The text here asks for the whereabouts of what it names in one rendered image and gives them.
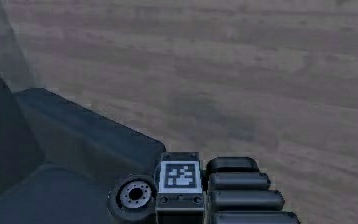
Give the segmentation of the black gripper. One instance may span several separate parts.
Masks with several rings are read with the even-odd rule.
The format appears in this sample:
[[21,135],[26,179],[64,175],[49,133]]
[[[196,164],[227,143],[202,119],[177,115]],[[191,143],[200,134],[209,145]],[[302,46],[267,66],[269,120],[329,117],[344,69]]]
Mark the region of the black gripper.
[[111,224],[155,224],[157,190],[147,175],[131,174],[116,182],[107,197]]

